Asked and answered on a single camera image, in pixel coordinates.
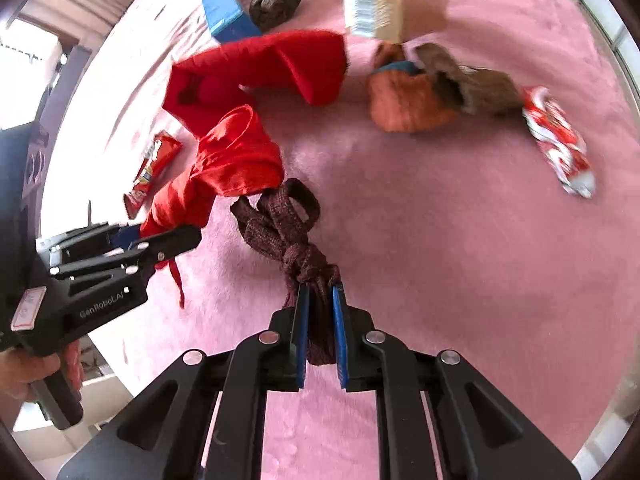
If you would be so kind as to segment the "person's left hand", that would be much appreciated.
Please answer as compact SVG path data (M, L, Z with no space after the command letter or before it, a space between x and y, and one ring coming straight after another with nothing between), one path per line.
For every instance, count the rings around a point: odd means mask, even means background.
M84 380L84 370L80 362L80 341L68 344L62 354L51 354L40 358L31 356L23 349L9 349L1 352L1 393L17 401L30 402L35 393L30 386L51 376L58 370L65 370L73 388L79 391Z

